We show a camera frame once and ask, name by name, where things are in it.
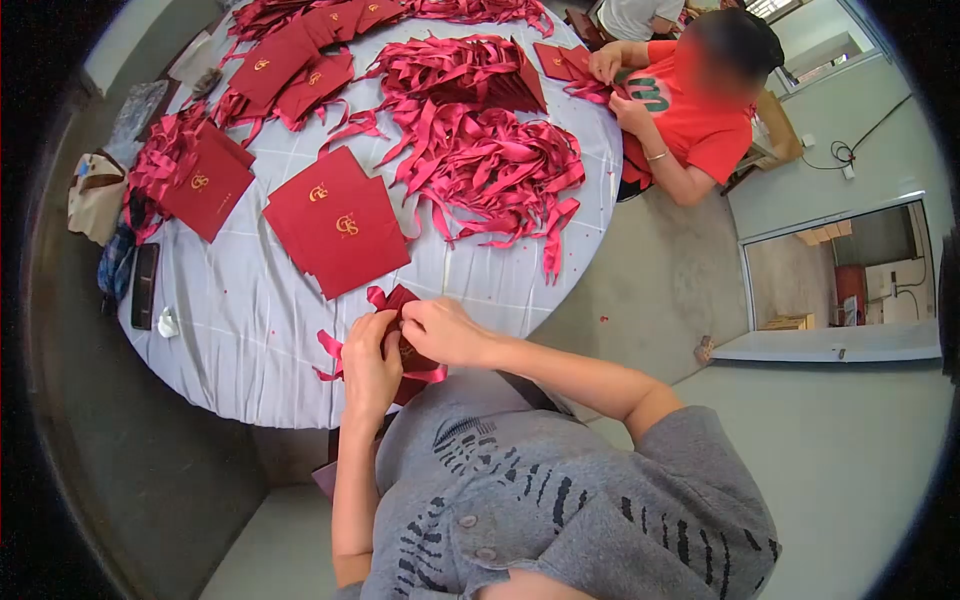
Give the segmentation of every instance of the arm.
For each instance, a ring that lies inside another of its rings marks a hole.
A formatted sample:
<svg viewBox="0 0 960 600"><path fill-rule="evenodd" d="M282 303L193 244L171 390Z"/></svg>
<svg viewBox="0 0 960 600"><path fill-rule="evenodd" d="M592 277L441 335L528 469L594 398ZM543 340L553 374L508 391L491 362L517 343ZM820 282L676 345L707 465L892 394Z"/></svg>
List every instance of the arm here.
<svg viewBox="0 0 960 600"><path fill-rule="evenodd" d="M642 69L650 66L645 41L612 41L590 55L589 70L597 80L609 85L623 67Z"/></svg>
<svg viewBox="0 0 960 600"><path fill-rule="evenodd" d="M403 337L427 358L458 367L500 369L623 421L634 441L682 407L669 386L633 369L499 336L449 298L408 302Z"/></svg>
<svg viewBox="0 0 960 600"><path fill-rule="evenodd" d="M395 310L370 313L353 324L341 352L347 408L340 423L331 546L337 587L367 579L373 558L373 516L380 503L373 478L373 439L403 375L399 331L380 342Z"/></svg>
<svg viewBox="0 0 960 600"><path fill-rule="evenodd" d="M650 19L650 28L654 30L655 34L669 34L670 30L672 30L676 24L676 21L663 18L658 14L655 14L654 17Z"/></svg>
<svg viewBox="0 0 960 600"><path fill-rule="evenodd" d="M667 145L657 129L657 123L642 102L624 100L612 94L610 109L616 115L620 129L632 133L639 140L654 180L666 190L675 203L680 206L693 206L716 185L717 181L702 169L693 165L684 168L667 152Z"/></svg>

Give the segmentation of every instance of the gray shirt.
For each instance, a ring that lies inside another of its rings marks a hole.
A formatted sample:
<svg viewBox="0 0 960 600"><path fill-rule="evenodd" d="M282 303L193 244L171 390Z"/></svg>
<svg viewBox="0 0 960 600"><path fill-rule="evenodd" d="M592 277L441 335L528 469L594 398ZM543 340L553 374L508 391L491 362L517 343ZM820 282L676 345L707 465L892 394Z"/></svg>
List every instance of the gray shirt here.
<svg viewBox="0 0 960 600"><path fill-rule="evenodd" d="M780 554L716 413L676 411L635 452L532 410L493 372L427 388L376 457L365 582L338 599L473 599L540 572L602 600L750 598Z"/></svg>

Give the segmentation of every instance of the cardboard box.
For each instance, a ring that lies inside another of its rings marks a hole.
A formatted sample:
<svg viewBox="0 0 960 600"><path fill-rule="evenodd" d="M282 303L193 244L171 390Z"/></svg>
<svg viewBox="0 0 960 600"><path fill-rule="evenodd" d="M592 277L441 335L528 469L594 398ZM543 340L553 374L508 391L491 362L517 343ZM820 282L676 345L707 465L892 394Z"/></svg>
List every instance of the cardboard box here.
<svg viewBox="0 0 960 600"><path fill-rule="evenodd" d="M776 158L766 157L758 160L756 162L757 167L764 171L770 171L804 155L804 147L793 131L793 125L790 124L790 119L783 111L783 105L773 92L763 90L763 93L756 99L756 116L767 126L767 131L770 133L770 143L777 155Z"/></svg>
<svg viewBox="0 0 960 600"><path fill-rule="evenodd" d="M813 329L813 313L806 315L778 315L768 321L758 331L788 331L799 329Z"/></svg>

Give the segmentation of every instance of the orange shirt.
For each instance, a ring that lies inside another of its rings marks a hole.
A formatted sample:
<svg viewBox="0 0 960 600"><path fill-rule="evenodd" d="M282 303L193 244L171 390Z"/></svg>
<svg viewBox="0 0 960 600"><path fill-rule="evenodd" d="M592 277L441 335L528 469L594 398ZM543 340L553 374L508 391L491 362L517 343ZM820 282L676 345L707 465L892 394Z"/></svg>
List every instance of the orange shirt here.
<svg viewBox="0 0 960 600"><path fill-rule="evenodd" d="M649 42L650 66L632 73L623 84L634 98L646 101L663 142L684 168L692 164L723 183L753 141L751 111L721 108L684 94L674 68L676 49L676 41ZM623 133L623 154L624 181L639 180L644 188L654 182L635 135Z"/></svg>

